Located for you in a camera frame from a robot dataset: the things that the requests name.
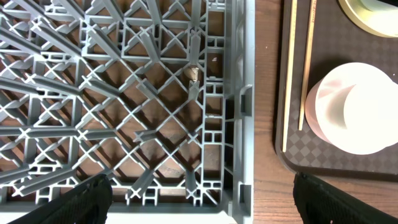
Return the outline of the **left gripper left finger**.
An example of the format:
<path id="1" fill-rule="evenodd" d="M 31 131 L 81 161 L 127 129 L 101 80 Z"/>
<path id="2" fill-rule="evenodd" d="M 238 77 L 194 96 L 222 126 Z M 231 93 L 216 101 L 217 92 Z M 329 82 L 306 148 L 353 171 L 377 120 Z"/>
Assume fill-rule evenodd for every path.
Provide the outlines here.
<path id="1" fill-rule="evenodd" d="M 106 175 L 98 174 L 10 224 L 104 224 L 112 202 L 111 183 Z"/>

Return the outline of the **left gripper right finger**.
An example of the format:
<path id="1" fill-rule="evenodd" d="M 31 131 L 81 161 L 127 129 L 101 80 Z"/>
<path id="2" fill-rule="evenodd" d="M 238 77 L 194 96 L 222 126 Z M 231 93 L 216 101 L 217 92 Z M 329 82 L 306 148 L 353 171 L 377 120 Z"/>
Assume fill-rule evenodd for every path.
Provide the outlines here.
<path id="1" fill-rule="evenodd" d="M 293 198 L 304 223 L 397 224 L 396 217 L 302 172 L 295 175 Z"/>

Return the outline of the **pink white bowl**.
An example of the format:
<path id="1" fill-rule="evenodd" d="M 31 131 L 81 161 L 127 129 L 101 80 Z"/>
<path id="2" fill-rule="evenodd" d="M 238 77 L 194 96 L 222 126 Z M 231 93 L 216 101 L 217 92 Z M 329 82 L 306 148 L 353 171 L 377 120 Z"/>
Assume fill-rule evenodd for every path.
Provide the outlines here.
<path id="1" fill-rule="evenodd" d="M 397 144 L 397 83 L 361 62 L 331 70 L 309 92 L 305 117 L 322 140 L 368 155 Z"/>

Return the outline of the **yellow round plate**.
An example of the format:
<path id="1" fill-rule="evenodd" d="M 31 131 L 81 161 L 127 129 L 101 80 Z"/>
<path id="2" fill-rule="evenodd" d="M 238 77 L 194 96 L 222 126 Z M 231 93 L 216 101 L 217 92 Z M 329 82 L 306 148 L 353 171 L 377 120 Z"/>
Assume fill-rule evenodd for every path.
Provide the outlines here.
<path id="1" fill-rule="evenodd" d="M 361 0 L 338 2 L 346 16 L 362 30 L 380 37 L 397 38 L 397 11 L 370 11 Z"/>

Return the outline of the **wooden chopstick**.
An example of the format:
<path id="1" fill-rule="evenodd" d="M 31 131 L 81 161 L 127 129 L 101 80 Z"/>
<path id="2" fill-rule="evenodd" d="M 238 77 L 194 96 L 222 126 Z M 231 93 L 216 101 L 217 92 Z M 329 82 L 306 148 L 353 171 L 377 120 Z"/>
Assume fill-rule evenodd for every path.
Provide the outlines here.
<path id="1" fill-rule="evenodd" d="M 287 72 L 285 81 L 285 100 L 284 100 L 284 127 L 282 136 L 282 152 L 287 150 L 287 137 L 289 129 L 289 114 L 290 114 L 290 97 L 292 90 L 292 75 L 294 67 L 294 51 L 295 51 L 295 30 L 297 20 L 297 0 L 292 0 L 290 10 L 290 23 L 289 23 L 289 44 L 287 54 Z"/>
<path id="2" fill-rule="evenodd" d="M 308 16 L 307 41 L 306 41 L 306 47 L 305 47 L 305 59 L 304 59 L 303 76 L 302 76 L 300 111 L 299 111 L 299 117 L 298 117 L 298 130 L 299 131 L 301 131 L 303 129 L 303 122 L 304 122 L 304 118 L 305 118 L 305 102 L 307 99 L 308 80 L 309 80 L 309 74 L 310 74 L 310 64 L 311 64 L 311 56 L 312 56 L 313 33 L 314 33 L 314 27 L 315 27 L 316 10 L 317 10 L 317 0 L 311 0 L 310 1 L 310 12 L 309 12 L 309 16 Z"/>

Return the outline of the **light blue bowl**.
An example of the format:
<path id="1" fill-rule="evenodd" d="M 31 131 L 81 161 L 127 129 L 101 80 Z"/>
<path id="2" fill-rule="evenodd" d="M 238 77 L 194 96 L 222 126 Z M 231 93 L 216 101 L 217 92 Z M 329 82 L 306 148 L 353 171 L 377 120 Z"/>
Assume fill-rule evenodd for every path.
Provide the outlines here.
<path id="1" fill-rule="evenodd" d="M 361 0 L 361 2 L 370 11 L 397 11 L 396 0 Z"/>

